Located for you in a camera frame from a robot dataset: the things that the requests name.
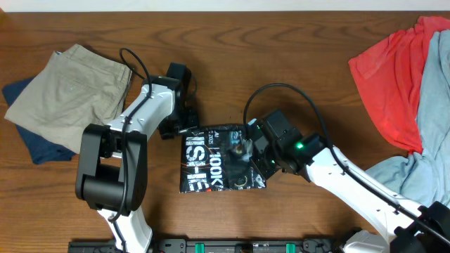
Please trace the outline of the black orange-patterned jersey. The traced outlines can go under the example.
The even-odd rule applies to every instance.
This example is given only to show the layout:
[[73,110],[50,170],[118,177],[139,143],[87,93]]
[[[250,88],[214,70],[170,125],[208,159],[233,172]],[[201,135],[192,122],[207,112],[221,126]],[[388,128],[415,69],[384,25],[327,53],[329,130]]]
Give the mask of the black orange-patterned jersey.
[[240,124],[205,126],[183,137],[181,193],[266,188],[256,168],[252,142]]

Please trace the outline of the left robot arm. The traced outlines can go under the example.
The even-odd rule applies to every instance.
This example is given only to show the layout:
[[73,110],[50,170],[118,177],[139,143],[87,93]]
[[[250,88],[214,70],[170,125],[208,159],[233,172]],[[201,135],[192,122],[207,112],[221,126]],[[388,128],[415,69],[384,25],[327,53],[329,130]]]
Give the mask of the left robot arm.
[[186,106],[192,73],[171,63],[164,76],[148,75],[136,100],[105,125],[82,134],[75,194],[108,223],[113,240],[71,242],[69,252],[149,252],[153,232],[141,204],[148,182],[148,139],[173,138],[198,128]]

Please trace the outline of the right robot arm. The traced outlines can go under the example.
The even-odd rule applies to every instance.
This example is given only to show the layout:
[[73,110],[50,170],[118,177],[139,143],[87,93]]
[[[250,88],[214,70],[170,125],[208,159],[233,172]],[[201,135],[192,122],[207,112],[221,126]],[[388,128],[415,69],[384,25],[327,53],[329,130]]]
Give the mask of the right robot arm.
[[268,179],[278,170],[334,194],[376,229],[360,230],[338,252],[448,252],[449,208],[426,207],[390,190],[318,134],[303,136],[280,110],[245,123],[255,164]]

